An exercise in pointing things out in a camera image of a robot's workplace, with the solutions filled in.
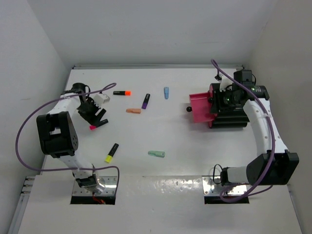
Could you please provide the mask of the black pink drawer organizer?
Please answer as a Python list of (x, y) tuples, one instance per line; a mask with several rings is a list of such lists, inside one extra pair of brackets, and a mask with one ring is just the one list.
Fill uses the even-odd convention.
[(212, 83), (207, 92), (189, 95), (190, 106), (186, 110), (192, 114), (193, 122), (207, 123), (211, 129), (246, 127), (249, 119), (243, 108), (225, 105), (219, 87)]

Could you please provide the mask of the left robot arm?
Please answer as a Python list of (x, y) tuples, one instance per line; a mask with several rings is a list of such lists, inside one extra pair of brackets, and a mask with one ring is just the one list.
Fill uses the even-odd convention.
[(61, 94), (62, 99), (55, 107), (38, 116), (36, 122), (43, 153), (59, 159), (70, 168), (79, 187), (95, 192), (104, 186), (100, 185), (94, 165), (77, 153), (78, 136), (71, 117), (78, 111), (95, 129), (107, 124), (108, 120), (102, 118), (106, 110), (86, 94), (87, 87), (83, 83), (74, 83), (70, 90)]

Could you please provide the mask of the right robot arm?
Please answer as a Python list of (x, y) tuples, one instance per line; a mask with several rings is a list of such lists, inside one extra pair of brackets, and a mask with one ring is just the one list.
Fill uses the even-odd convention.
[(220, 174), (221, 185), (247, 183), (254, 185), (286, 185), (293, 175), (299, 157), (291, 153), (282, 141), (270, 111), (269, 93), (265, 86), (258, 86), (251, 70), (234, 73), (238, 83), (210, 85), (210, 128), (244, 128), (248, 124), (256, 141), (257, 157), (247, 166), (226, 167)]

